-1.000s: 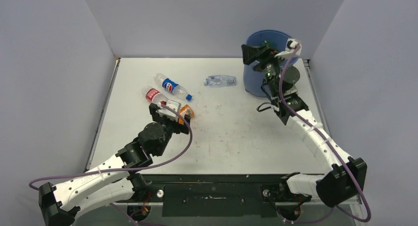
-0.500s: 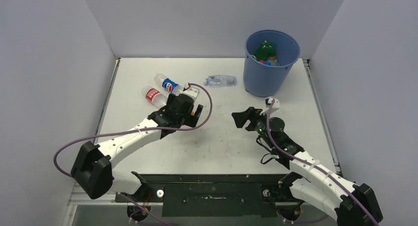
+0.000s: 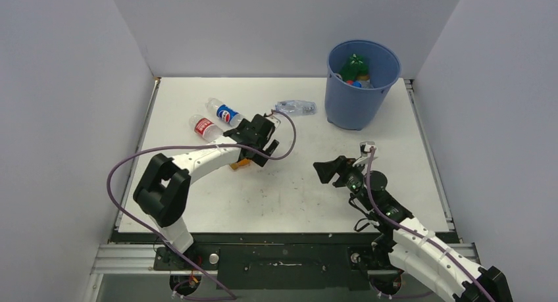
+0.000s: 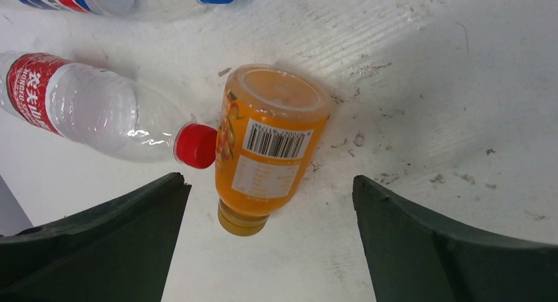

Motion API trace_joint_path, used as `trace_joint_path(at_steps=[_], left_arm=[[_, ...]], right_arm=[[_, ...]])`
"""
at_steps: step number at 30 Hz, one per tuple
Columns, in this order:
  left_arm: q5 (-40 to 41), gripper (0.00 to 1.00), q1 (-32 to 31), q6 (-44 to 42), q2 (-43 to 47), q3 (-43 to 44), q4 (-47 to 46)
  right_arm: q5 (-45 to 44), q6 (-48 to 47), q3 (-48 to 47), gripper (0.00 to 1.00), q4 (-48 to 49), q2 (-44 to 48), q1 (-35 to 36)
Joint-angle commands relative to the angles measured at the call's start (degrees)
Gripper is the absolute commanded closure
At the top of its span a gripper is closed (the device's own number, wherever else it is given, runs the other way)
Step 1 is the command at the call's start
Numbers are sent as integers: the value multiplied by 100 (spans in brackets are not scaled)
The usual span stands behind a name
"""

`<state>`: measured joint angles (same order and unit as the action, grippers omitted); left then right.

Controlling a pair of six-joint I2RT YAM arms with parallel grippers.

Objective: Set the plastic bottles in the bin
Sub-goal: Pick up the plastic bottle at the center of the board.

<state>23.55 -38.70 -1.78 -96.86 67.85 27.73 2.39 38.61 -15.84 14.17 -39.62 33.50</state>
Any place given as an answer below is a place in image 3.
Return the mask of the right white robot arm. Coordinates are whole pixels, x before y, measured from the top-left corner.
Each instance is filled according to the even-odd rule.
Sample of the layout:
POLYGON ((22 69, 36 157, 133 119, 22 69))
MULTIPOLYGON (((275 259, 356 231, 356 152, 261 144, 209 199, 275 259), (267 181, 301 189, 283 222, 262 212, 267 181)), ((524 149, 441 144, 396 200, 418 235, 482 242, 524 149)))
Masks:
POLYGON ((444 301, 512 301, 507 279, 500 269, 466 258, 444 243, 434 231, 387 191, 387 177, 371 169, 372 158, 315 162, 319 180, 347 188, 381 233, 372 246, 372 259, 381 268, 406 272, 444 301))

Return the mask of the blue plastic bin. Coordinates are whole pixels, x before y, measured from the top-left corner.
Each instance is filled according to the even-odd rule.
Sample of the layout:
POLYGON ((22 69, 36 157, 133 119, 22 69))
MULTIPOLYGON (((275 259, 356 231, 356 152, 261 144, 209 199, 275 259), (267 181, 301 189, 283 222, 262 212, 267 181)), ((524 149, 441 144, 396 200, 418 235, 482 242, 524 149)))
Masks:
POLYGON ((373 41, 355 39, 337 44, 327 58, 324 108, 329 123, 346 130, 362 130, 374 118, 401 74, 397 55, 373 41), (370 87, 350 84, 342 68, 353 59, 367 66, 370 87))

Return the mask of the orange juice bottle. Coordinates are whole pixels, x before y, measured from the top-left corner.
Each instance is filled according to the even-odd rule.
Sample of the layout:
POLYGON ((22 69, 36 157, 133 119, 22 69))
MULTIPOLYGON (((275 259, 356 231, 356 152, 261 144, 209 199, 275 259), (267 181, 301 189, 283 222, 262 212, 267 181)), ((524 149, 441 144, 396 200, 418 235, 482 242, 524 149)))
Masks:
POLYGON ((251 163, 251 161, 250 161, 249 159, 242 159, 242 160, 240 160, 240 161, 238 161, 238 162, 236 162, 236 163, 230 164, 230 168, 231 168, 232 170, 238 170, 239 168, 243 168, 243 167, 249 166, 250 163, 251 163))

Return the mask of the green plastic bottle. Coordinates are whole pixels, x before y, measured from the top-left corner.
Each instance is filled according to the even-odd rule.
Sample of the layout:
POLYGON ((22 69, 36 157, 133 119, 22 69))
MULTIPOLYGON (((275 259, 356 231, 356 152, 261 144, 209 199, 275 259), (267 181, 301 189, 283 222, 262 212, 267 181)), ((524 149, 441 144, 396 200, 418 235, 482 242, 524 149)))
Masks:
POLYGON ((358 76, 370 75, 367 60, 362 55, 350 55, 338 72, 344 82, 357 81, 358 76))

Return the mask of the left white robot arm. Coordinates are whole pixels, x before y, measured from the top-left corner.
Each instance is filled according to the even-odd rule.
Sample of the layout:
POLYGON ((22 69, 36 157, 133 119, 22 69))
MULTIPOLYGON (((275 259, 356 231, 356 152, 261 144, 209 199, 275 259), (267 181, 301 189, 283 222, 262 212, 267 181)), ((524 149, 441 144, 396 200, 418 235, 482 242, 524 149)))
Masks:
POLYGON ((271 138, 279 121, 256 114, 243 119, 236 128, 225 131, 206 149, 167 157, 159 153, 151 158, 137 185, 133 199, 155 223, 164 239, 173 246, 170 260, 179 269, 191 268, 196 251, 193 236, 183 218, 190 186, 223 166, 251 160, 264 166, 278 146, 271 138))

